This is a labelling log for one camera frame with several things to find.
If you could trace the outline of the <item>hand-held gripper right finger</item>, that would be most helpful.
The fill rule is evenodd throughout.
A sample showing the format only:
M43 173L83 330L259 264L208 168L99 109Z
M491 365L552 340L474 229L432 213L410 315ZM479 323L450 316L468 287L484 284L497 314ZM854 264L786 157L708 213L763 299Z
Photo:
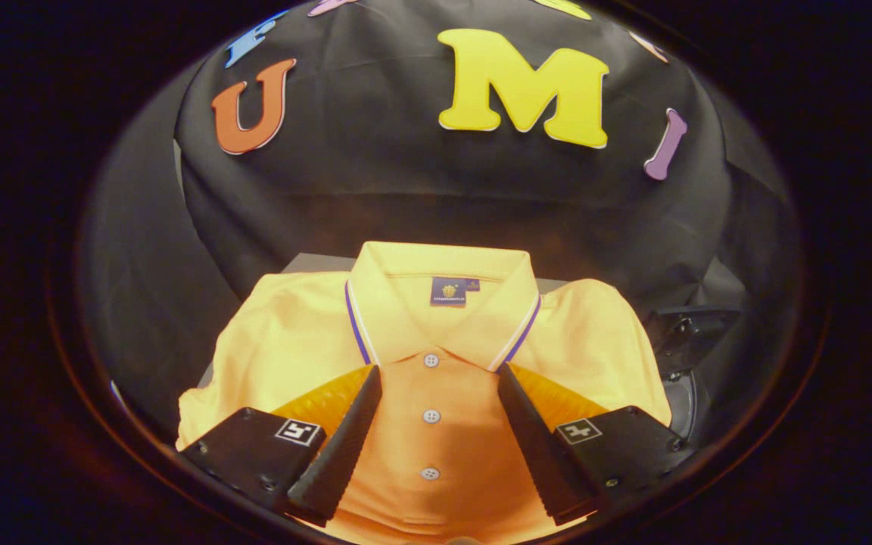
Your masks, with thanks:
M509 363L498 394L544 510L561 525L642 497L691 455L637 406L606 410Z

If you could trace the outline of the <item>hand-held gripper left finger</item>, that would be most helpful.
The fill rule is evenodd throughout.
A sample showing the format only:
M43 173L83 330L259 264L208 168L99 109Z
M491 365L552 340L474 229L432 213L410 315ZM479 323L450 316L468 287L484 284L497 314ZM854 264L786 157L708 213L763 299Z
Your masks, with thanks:
M383 389L364 366L273 412L243 407L181 451L269 511L324 527L359 461Z

